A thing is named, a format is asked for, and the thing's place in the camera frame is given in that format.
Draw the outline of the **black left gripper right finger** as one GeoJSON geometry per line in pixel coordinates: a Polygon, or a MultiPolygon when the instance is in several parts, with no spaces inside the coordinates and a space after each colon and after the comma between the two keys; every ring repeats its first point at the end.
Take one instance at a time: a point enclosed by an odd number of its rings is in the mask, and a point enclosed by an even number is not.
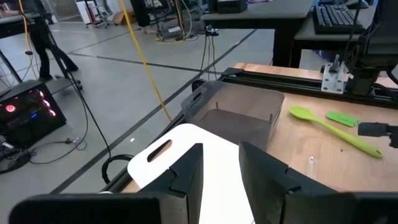
{"type": "Polygon", "coordinates": [[[239,143],[239,166],[256,224],[314,224],[312,207],[288,198],[336,193],[248,142],[239,143]]]}

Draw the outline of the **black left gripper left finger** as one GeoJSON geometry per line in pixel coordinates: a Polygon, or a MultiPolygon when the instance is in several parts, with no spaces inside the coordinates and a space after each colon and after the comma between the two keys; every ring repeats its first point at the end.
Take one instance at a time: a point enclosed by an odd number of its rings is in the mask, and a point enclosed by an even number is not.
{"type": "Polygon", "coordinates": [[[182,157],[139,193],[150,201],[139,218],[143,224],[199,224],[203,193],[203,144],[182,157]]]}

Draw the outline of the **green silicone spatula clear handle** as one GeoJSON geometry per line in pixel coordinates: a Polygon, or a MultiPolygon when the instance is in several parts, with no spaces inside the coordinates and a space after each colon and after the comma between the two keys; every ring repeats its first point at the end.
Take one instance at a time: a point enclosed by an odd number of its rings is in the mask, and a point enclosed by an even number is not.
{"type": "Polygon", "coordinates": [[[337,123],[343,124],[351,128],[356,126],[359,121],[358,118],[355,118],[347,114],[337,113],[335,111],[327,112],[326,117],[332,121],[335,121],[337,123]]]}

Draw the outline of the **lime green silicone spoon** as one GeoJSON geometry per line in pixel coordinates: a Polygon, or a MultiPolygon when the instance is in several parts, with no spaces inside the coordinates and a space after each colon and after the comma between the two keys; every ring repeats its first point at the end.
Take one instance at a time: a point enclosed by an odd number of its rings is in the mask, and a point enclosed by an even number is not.
{"type": "Polygon", "coordinates": [[[366,141],[361,140],[351,134],[348,134],[322,120],[320,120],[317,116],[315,116],[308,108],[304,108],[301,106],[291,106],[289,108],[289,113],[302,120],[315,122],[327,130],[331,131],[334,135],[338,136],[342,140],[346,141],[347,143],[351,144],[352,146],[356,147],[360,151],[372,156],[376,159],[382,159],[384,156],[382,152],[372,144],[367,143],[366,141]]]}

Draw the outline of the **white plastic bin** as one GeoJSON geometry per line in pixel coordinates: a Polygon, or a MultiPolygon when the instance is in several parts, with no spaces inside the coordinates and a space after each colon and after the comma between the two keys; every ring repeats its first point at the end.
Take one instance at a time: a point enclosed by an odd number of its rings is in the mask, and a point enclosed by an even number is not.
{"type": "Polygon", "coordinates": [[[134,156],[127,171],[144,188],[196,143],[203,144],[199,224],[252,224],[254,218],[242,182],[238,145],[194,124],[174,127],[134,156]]]}

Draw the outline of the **grey plastic bin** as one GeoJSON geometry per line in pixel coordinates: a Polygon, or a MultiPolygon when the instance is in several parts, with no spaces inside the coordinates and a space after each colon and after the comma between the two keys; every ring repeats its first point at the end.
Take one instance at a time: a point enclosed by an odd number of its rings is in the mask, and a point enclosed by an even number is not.
{"type": "Polygon", "coordinates": [[[181,103],[185,121],[225,140],[267,150],[279,122],[284,94],[264,88],[209,81],[181,103]]]}

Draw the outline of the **grey desk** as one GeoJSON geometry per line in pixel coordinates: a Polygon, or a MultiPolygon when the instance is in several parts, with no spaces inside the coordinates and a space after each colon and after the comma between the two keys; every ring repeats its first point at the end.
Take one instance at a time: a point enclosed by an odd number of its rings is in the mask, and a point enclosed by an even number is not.
{"type": "Polygon", "coordinates": [[[348,34],[316,34],[312,16],[308,16],[294,36],[290,67],[299,68],[304,61],[302,50],[344,51],[348,34]]]}

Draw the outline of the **computer keyboard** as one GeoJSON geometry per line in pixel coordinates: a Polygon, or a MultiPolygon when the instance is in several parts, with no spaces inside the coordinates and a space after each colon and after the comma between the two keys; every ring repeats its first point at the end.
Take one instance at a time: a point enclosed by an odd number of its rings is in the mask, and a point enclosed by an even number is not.
{"type": "Polygon", "coordinates": [[[363,25],[356,20],[344,5],[323,5],[313,8],[313,23],[316,34],[355,34],[365,31],[363,25]]]}

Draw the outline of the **computer mouse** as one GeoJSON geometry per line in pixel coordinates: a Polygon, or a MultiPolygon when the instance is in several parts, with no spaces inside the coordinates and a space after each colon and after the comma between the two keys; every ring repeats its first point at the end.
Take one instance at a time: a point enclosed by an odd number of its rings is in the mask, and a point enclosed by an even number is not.
{"type": "Polygon", "coordinates": [[[366,9],[369,7],[369,4],[365,0],[347,0],[345,6],[348,9],[357,9],[358,7],[360,9],[366,9]]]}

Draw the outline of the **black computer tower red lights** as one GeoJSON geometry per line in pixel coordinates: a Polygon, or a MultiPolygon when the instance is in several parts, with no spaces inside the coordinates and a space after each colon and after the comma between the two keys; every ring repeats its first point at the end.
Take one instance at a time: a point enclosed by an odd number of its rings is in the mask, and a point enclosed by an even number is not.
{"type": "Polygon", "coordinates": [[[27,149],[66,124],[47,85],[29,80],[0,92],[0,136],[27,149]]]}

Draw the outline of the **cardboard box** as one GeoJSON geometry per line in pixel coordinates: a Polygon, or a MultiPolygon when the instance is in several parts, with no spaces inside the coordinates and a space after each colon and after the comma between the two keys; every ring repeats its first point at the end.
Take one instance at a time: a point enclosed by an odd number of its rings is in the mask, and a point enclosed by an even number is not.
{"type": "Polygon", "coordinates": [[[127,17],[124,15],[123,11],[115,13],[113,17],[113,22],[117,25],[126,25],[127,24],[127,18],[129,19],[129,22],[135,23],[136,22],[136,17],[135,13],[133,11],[128,11],[127,12],[127,17]]]}

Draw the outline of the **white cabinet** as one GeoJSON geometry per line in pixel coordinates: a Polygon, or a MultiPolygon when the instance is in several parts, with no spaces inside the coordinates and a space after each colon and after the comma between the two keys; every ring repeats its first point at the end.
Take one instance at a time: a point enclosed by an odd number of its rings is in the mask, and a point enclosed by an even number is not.
{"type": "Polygon", "coordinates": [[[97,9],[97,0],[75,0],[75,2],[80,13],[80,17],[86,25],[101,22],[96,16],[99,14],[99,10],[97,9]]]}

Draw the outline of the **person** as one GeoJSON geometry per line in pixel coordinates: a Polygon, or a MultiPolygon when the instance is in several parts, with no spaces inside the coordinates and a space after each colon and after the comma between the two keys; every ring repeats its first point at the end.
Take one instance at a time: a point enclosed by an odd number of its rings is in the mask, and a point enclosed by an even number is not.
{"type": "Polygon", "coordinates": [[[30,39],[33,43],[35,51],[39,55],[41,62],[39,69],[39,80],[42,82],[47,82],[53,78],[50,74],[50,60],[46,50],[53,50],[56,55],[59,56],[59,58],[65,64],[65,70],[67,72],[78,71],[78,67],[73,60],[63,50],[51,43],[50,32],[45,24],[44,18],[38,17],[34,21],[36,25],[31,27],[29,32],[30,39]]]}

